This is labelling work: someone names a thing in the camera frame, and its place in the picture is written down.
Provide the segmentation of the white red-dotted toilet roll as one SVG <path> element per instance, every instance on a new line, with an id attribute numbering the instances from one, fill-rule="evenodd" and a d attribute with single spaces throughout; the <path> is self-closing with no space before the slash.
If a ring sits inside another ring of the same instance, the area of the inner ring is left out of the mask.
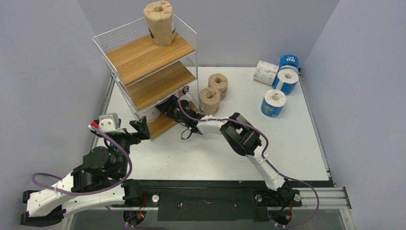
<path id="1" fill-rule="evenodd" d="M 161 112 L 155 106 L 152 106 L 144 112 L 141 112 L 140 116 L 145 116 L 147 123 L 152 123 L 159 118 L 160 114 Z"/>

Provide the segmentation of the white wire wooden shelf rack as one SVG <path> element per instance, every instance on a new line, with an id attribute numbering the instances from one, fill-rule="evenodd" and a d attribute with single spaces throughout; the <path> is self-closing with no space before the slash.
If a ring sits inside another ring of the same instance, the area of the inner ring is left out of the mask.
<path id="1" fill-rule="evenodd" d="M 158 46 L 141 18 L 93 37 L 133 116 L 152 112 L 198 80 L 197 33 L 173 16 L 175 39 Z"/>

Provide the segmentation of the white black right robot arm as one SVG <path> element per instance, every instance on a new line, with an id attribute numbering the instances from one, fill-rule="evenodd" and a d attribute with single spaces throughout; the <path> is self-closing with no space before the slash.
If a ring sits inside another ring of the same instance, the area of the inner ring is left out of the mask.
<path id="1" fill-rule="evenodd" d="M 270 198 L 276 206 L 300 206 L 301 196 L 289 181 L 277 172 L 265 156 L 265 148 L 260 140 L 261 133 L 241 114 L 230 117 L 213 117 L 194 111 L 187 100 L 171 96 L 157 105 L 157 109 L 175 122 L 187 127 L 192 134 L 221 135 L 238 155 L 246 157 L 256 168 L 268 189 Z"/>

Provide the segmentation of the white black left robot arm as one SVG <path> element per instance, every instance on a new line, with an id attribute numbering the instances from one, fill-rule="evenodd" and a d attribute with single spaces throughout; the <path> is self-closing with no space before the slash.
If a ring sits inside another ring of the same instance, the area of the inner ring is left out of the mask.
<path id="1" fill-rule="evenodd" d="M 130 121 L 133 133 L 120 124 L 116 113 L 101 115 L 89 124 L 90 131 L 104 140 L 104 146 L 91 149 L 80 166 L 58 177 L 53 185 L 43 184 L 41 191 L 25 191 L 26 211 L 21 214 L 21 225 L 48 227 L 96 207 L 146 204 L 140 183 L 129 177 L 133 169 L 129 153 L 132 145 L 150 139 L 147 119 Z"/>

